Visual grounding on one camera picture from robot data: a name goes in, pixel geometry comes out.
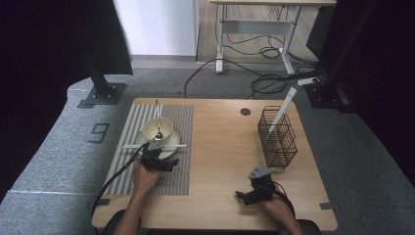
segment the robotic arm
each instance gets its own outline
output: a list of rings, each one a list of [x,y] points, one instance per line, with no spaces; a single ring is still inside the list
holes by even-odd
[[[272,181],[271,178],[271,173],[273,171],[273,168],[256,166],[250,175],[248,175],[248,178],[251,180],[251,186],[253,186],[254,189],[246,194],[236,191],[236,195],[244,201],[246,206],[248,206],[250,204],[259,203],[260,201],[269,201],[272,198],[272,195],[276,194],[284,200],[293,215],[296,216],[291,201],[285,194],[276,190],[275,182]]]

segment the black clamp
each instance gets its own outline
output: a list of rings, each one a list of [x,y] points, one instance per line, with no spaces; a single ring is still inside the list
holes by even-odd
[[[171,172],[179,163],[179,160],[175,159],[171,162],[167,162],[159,159],[159,155],[161,154],[163,147],[164,146],[158,140],[151,140],[150,142],[144,144],[143,155],[141,156],[140,163],[147,170]]]

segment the black cable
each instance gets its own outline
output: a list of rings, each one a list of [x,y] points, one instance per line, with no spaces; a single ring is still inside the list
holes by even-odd
[[[140,150],[144,147],[144,145],[140,146],[140,148],[138,148],[137,152],[135,152],[135,154],[131,157],[131,159],[119,170],[117,171],[113,177],[111,177],[107,183],[104,185],[104,187],[101,189],[100,193],[98,194],[97,198],[95,199],[94,205],[92,206],[92,210],[91,210],[91,219],[94,216],[94,212],[95,209],[98,206],[98,203],[100,202],[101,197],[104,195],[105,191],[107,190],[107,188],[110,186],[111,183],[113,183],[113,181],[119,177],[120,174],[122,174],[137,158],[138,153],[140,152]],[[98,229],[96,227],[94,227],[94,231],[95,234],[99,235]]]

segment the black stand base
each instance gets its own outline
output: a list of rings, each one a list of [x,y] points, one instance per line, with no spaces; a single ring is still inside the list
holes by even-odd
[[[351,99],[351,89],[339,86],[331,96],[323,96],[322,85],[305,85],[305,92],[312,108],[338,109],[341,113],[356,113]]]
[[[89,92],[85,100],[81,100],[77,106],[80,109],[92,109],[95,105],[116,105],[124,90],[125,83],[108,83],[110,92],[108,95],[99,95],[95,86]]]

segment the wire mesh basket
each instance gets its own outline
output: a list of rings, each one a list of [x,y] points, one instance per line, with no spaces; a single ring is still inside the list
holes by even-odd
[[[258,131],[268,167],[287,167],[297,153],[296,135],[290,120],[283,114],[279,122],[272,125],[280,106],[266,106],[258,123]]]

